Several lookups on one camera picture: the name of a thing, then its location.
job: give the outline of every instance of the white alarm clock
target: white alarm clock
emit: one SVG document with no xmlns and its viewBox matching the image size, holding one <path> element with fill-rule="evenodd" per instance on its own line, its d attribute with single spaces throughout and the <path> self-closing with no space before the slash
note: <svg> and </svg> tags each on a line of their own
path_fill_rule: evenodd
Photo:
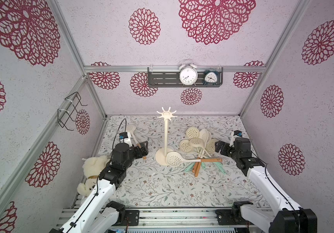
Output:
<svg viewBox="0 0 334 233">
<path fill-rule="evenodd" d="M 191 59 L 187 59 L 183 61 L 183 64 L 179 67 L 180 70 L 180 82 L 183 85 L 195 85 L 195 82 L 197 81 L 198 78 L 198 73 L 197 70 L 195 68 L 197 68 L 197 66 L 195 65 L 195 63 L 191 63 L 191 64 L 184 64 L 185 61 L 192 61 Z"/>
</svg>

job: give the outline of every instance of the dark teal alarm clock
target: dark teal alarm clock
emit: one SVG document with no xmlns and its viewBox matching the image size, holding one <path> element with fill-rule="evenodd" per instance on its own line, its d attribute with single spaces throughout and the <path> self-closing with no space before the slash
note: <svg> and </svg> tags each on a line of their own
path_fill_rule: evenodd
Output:
<svg viewBox="0 0 334 233">
<path fill-rule="evenodd" d="M 215 68 L 210 68 L 204 73 L 203 85 L 216 85 L 219 82 L 219 74 Z"/>
</svg>

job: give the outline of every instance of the white utensil stand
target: white utensil stand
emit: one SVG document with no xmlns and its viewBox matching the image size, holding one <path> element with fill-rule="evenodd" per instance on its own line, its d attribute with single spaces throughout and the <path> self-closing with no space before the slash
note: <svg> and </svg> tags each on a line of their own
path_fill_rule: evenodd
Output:
<svg viewBox="0 0 334 233">
<path fill-rule="evenodd" d="M 157 163 L 159 163 L 162 166 L 168 166 L 168 164 L 166 163 L 166 156 L 167 156 L 167 153 L 173 151 L 172 149 L 167 147 L 167 139 L 168 139 L 167 133 L 168 133 L 168 121 L 171 120 L 172 117 L 176 117 L 172 115 L 176 111 L 170 112 L 170 109 L 171 107 L 169 107 L 169 109 L 165 111 L 164 108 L 162 107 L 162 110 L 163 110 L 162 113 L 157 111 L 157 113 L 161 114 L 161 116 L 158 118 L 164 118 L 164 148 L 160 148 L 155 153 L 155 160 L 157 161 Z"/>
</svg>

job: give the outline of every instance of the cable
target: cable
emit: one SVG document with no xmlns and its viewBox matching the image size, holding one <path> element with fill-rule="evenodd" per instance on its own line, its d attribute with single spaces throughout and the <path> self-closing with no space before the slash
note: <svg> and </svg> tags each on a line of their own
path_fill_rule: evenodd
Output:
<svg viewBox="0 0 334 233">
<path fill-rule="evenodd" d="M 268 178 L 268 175 L 267 175 L 267 163 L 264 162 L 263 160 L 261 160 L 261 158 L 259 158 L 254 152 L 251 152 L 253 155 L 255 155 L 255 157 L 257 157 L 260 161 L 262 161 L 264 164 L 265 164 L 265 168 L 264 168 L 264 173 L 266 174 L 266 178 L 268 179 L 268 181 L 272 184 L 272 186 L 283 196 L 283 198 L 285 198 L 285 200 L 287 201 L 287 203 L 290 205 L 290 207 L 295 211 L 294 207 L 291 205 L 290 201 L 280 192 L 280 190 L 278 190 L 276 188 L 276 186 L 272 183 L 272 181 Z M 300 221 L 300 218 L 299 218 L 299 215 L 298 216 L 298 232 L 300 232 L 300 229 L 301 229 L 301 221 Z"/>
<path fill-rule="evenodd" d="M 117 134 L 118 134 L 118 132 L 119 132 L 119 129 L 120 129 L 120 127 L 121 127 L 123 121 L 126 121 L 126 127 L 124 128 L 124 133 L 126 132 L 126 128 L 127 128 L 127 119 L 124 118 L 124 119 L 121 121 L 121 123 L 119 124 L 118 130 L 117 130 L 117 132 L 115 133 L 115 137 L 114 137 L 114 140 L 113 140 L 113 146 L 111 147 L 111 157 L 110 157 L 110 161 L 111 161 L 111 159 L 113 158 L 113 150 L 114 150 L 115 138 L 117 138 Z"/>
<path fill-rule="evenodd" d="M 128 226 L 129 226 L 128 217 L 126 218 L 126 220 L 127 220 L 127 227 L 126 227 L 126 230 L 124 231 L 124 233 L 127 233 L 127 231 L 128 231 Z"/>
<path fill-rule="evenodd" d="M 69 228 L 69 230 L 66 233 L 68 233 L 71 230 L 71 228 L 73 228 L 75 226 L 75 224 L 77 223 L 77 221 L 79 221 L 80 217 L 84 214 L 85 210 L 88 208 L 88 206 L 90 205 L 90 203 L 93 201 L 93 199 L 95 197 L 96 197 L 96 195 L 93 196 L 93 198 L 90 200 L 89 204 L 85 207 L 85 209 L 83 210 L 83 212 L 81 212 L 81 214 L 79 215 L 79 217 L 76 219 L 76 221 L 74 222 L 74 224 L 71 225 L 71 227 Z"/>
</svg>

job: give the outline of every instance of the robotic arm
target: robotic arm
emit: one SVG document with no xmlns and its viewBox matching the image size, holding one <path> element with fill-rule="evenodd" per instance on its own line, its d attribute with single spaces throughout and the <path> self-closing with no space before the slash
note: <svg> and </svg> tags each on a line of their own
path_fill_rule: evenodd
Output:
<svg viewBox="0 0 334 233">
<path fill-rule="evenodd" d="M 112 151 L 112 164 L 98 176 L 97 185 L 92 189 L 81 207 L 59 230 L 49 233 L 103 233 L 125 218 L 125 206 L 110 202 L 96 220 L 104 203 L 115 192 L 126 177 L 126 170 L 135 158 L 148 153 L 147 142 L 141 147 L 133 147 L 128 133 L 120 134 L 120 143 Z M 310 209 L 303 209 L 276 183 L 267 171 L 267 165 L 257 157 L 252 157 L 248 138 L 241 131 L 234 131 L 230 144 L 218 141 L 215 151 L 232 158 L 237 167 L 255 183 L 272 208 L 262 211 L 249 201 L 234 202 L 231 219 L 238 223 L 247 220 L 265 233 L 317 233 L 317 217 Z"/>
<path fill-rule="evenodd" d="M 119 139 L 120 143 L 112 151 L 111 165 L 102 170 L 90 195 L 59 230 L 52 229 L 49 233 L 103 233 L 112 225 L 124 221 L 125 206 L 115 201 L 107 204 L 95 220 L 102 206 L 126 177 L 126 171 L 135 158 L 148 154 L 147 141 L 135 148 L 130 143 L 129 132 L 120 133 Z"/>
<path fill-rule="evenodd" d="M 303 209 L 271 177 L 267 165 L 258 157 L 252 157 L 248 138 L 241 131 L 234 131 L 230 144 L 218 141 L 215 151 L 232 158 L 245 176 L 254 182 L 272 208 L 262 211 L 249 201 L 234 202 L 231 218 L 238 222 L 252 222 L 265 233 L 316 233 L 317 217 L 310 209 Z"/>
</svg>

